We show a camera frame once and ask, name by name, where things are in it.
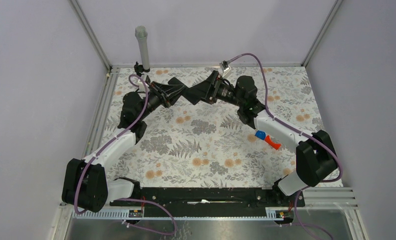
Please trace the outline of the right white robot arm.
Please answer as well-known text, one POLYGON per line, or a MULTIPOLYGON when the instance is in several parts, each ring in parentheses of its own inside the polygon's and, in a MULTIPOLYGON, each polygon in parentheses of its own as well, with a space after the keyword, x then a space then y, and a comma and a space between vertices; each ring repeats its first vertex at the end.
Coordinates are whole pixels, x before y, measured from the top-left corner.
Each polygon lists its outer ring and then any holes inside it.
POLYGON ((210 76, 183 92, 193 105, 200 101, 214 104, 221 100, 238 106, 238 117, 251 128, 279 140, 296 155, 296 169, 274 184, 274 203, 285 206, 292 194, 306 187, 315 187, 339 168, 332 141, 327 132, 304 132, 267 112, 267 107, 257 99, 257 87, 251 76, 238 77, 235 86, 213 71, 210 76))

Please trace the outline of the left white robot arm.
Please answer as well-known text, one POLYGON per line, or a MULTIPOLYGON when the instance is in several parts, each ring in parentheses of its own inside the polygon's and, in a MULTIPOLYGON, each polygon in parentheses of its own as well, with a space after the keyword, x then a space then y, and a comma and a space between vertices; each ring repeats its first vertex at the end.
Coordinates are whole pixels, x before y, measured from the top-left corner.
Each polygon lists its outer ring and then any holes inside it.
POLYGON ((119 199, 130 206, 141 199, 134 180, 111 180, 107 171, 142 139, 147 128, 144 119, 160 106, 173 106, 188 88, 176 78, 167 84, 146 82, 142 78, 139 81, 138 89, 122 99, 120 123, 112 138, 84 158, 70 160, 66 166, 61 198, 73 205, 77 214, 99 212, 119 199))

